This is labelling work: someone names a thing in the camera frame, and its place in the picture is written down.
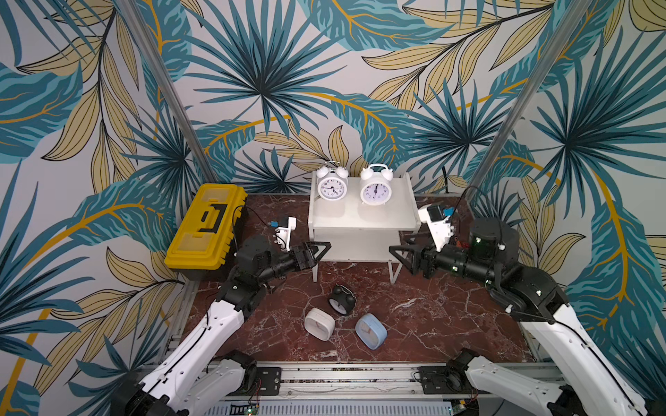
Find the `clock face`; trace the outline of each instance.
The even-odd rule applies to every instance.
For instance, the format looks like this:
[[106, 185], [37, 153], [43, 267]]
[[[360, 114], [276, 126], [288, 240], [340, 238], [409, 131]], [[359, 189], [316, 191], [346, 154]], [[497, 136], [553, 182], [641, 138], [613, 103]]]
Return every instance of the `clock face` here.
[[391, 190], [384, 184], [370, 184], [363, 188], [361, 199], [370, 205], [380, 205], [391, 198]]
[[340, 199], [344, 196], [346, 187], [343, 181], [337, 178], [327, 178], [319, 183], [319, 193], [328, 200]]

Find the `white alarm clock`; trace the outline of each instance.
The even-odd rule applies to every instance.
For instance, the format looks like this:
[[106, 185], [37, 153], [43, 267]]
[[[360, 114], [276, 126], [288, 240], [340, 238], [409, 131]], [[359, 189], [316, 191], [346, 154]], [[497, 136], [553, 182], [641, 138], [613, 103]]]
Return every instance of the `white alarm clock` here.
[[[373, 167], [383, 167], [380, 172]], [[361, 201], [368, 205], [382, 205], [391, 199], [391, 179], [393, 169], [382, 163], [373, 163], [361, 170]]]
[[325, 200], [341, 200], [347, 194], [349, 172], [343, 166], [317, 169], [317, 192]]

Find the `marble floor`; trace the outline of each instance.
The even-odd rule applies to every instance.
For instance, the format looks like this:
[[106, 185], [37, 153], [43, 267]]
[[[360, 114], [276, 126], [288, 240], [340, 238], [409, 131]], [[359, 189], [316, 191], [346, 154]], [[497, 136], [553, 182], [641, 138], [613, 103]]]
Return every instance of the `marble floor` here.
[[[454, 205], [457, 198], [417, 198], [417, 205], [434, 200]], [[292, 241], [307, 240], [307, 196], [250, 195], [247, 205], [266, 221], [276, 220], [278, 215], [295, 216], [298, 224]], [[471, 215], [464, 202], [459, 211], [464, 244]], [[244, 236], [253, 234], [268, 237], [271, 230], [250, 213]], [[219, 354], [238, 349], [261, 361], [446, 361], [467, 347], [492, 361], [532, 361], [518, 324], [477, 283], [443, 272], [426, 280], [402, 270], [398, 281], [391, 284], [386, 264], [324, 262], [319, 270], [316, 283], [311, 271], [288, 275]], [[358, 299], [349, 316], [338, 315], [328, 304], [336, 283], [350, 288]], [[204, 316], [217, 287], [217, 282], [200, 283], [184, 334]], [[304, 318], [312, 308], [336, 318], [329, 341], [305, 331]], [[368, 312], [388, 330], [386, 341], [374, 351], [354, 331], [358, 319]]]

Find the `wall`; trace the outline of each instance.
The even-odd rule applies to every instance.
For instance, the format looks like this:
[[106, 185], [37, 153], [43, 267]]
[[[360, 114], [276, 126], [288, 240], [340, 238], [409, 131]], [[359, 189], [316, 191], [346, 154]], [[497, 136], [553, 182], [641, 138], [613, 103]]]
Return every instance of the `wall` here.
[[326, 160], [353, 174], [385, 162], [418, 192], [441, 190], [445, 166], [453, 192], [569, 1], [187, 4], [191, 64], [175, 85], [221, 182], [307, 192]]
[[474, 208], [517, 224], [520, 260], [568, 285], [596, 344], [654, 399], [666, 395], [666, 9], [613, 6], [588, 52], [563, 52], [571, 64], [550, 72]]
[[[144, 5], [189, 32], [179, 2]], [[166, 342], [184, 278], [164, 254], [199, 180], [112, 2], [0, 19], [0, 415], [104, 414]]]

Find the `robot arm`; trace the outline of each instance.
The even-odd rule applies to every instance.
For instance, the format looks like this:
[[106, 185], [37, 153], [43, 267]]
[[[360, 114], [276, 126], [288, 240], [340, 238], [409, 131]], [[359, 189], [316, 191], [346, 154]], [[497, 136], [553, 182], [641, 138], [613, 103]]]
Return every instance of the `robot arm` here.
[[247, 239], [238, 251], [238, 264], [197, 327], [140, 383], [127, 380], [117, 389], [111, 398], [111, 415], [198, 416], [221, 397], [239, 388], [248, 391], [254, 383], [255, 362], [237, 351], [225, 356], [206, 377], [197, 378], [258, 307], [270, 280], [313, 268], [330, 247], [328, 242], [304, 242], [288, 252], [277, 252], [263, 236]]
[[[428, 212], [435, 209], [444, 212], [441, 207], [428, 207]], [[428, 225], [431, 231], [433, 227], [442, 229], [447, 221], [442, 218], [430, 221], [434, 226]], [[497, 394], [538, 416], [648, 414], [645, 400], [594, 344], [553, 278], [517, 262], [518, 235], [514, 229], [496, 218], [479, 218], [472, 224], [469, 249], [451, 244], [439, 247], [437, 241], [434, 238], [434, 244], [419, 245], [412, 238], [407, 245], [392, 246], [389, 251], [412, 274], [423, 271], [430, 279], [435, 271], [447, 270], [483, 284], [491, 298], [548, 351], [569, 383], [562, 388], [548, 385], [468, 354], [458, 366], [475, 388]], [[583, 413], [582, 409], [572, 410], [581, 403]]]

